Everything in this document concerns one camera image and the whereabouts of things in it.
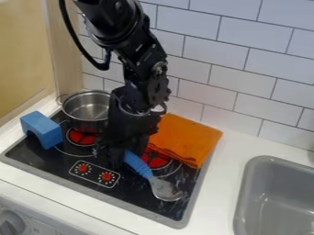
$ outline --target metal pot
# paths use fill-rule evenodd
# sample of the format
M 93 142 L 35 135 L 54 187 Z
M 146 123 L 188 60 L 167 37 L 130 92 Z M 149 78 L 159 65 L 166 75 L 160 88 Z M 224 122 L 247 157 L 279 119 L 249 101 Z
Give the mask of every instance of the metal pot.
M 62 111 L 71 127 L 83 132 L 103 132 L 107 125 L 110 94 L 85 91 L 70 95 L 62 103 Z

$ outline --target orange towel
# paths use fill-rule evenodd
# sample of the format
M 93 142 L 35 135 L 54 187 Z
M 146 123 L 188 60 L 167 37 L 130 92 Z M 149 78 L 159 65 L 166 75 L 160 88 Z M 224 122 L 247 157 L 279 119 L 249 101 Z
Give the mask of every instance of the orange towel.
M 158 127 L 149 147 L 192 168 L 202 166 L 222 136 L 217 129 L 174 114 L 166 114 Z

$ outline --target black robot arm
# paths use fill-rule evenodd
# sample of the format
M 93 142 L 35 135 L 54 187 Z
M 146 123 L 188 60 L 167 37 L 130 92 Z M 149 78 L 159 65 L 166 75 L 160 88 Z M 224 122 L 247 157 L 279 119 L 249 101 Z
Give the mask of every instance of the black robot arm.
M 73 0 L 81 9 L 89 37 L 106 50 L 103 63 L 96 62 L 82 47 L 71 25 L 65 0 L 59 0 L 62 16 L 75 44 L 99 70 L 108 70 L 111 51 L 123 64 L 126 84 L 112 91 L 106 131 L 95 153 L 105 149 L 112 162 L 122 162 L 125 149 L 138 155 L 166 112 L 168 89 L 167 54 L 150 31 L 150 19 L 137 0 Z M 161 106 L 163 111 L 152 108 Z
M 123 63 L 127 92 L 123 106 L 131 112 L 147 111 L 168 100 L 167 54 L 150 31 L 150 19 L 137 0 L 74 0 L 84 16 L 89 37 L 107 51 L 104 63 L 86 52 L 71 28 L 64 0 L 65 23 L 82 54 L 97 69 L 107 70 L 114 51 Z

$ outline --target sink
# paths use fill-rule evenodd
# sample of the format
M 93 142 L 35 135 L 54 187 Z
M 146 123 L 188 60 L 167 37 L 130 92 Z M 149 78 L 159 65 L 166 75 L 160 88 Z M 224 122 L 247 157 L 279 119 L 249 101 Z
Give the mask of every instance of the sink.
M 270 156 L 245 167 L 235 235 L 314 235 L 314 169 Z

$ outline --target stove panel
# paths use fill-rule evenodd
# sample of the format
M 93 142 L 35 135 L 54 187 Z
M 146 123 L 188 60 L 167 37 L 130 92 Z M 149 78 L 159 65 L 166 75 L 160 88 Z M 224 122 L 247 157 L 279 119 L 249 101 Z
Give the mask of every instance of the stove panel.
M 62 126 L 62 143 L 46 151 L 36 136 L 29 135 L 5 152 L 0 160 L 172 228 L 181 229 L 186 225 L 210 157 L 196 170 L 147 150 L 142 160 L 150 165 L 153 174 L 177 184 L 184 191 L 181 200 L 163 202 L 153 196 L 148 181 L 126 164 L 115 168 L 106 157 L 94 157 L 90 142 L 87 141 L 87 146 L 78 146 L 68 140 L 71 127 L 61 111 L 52 119 Z

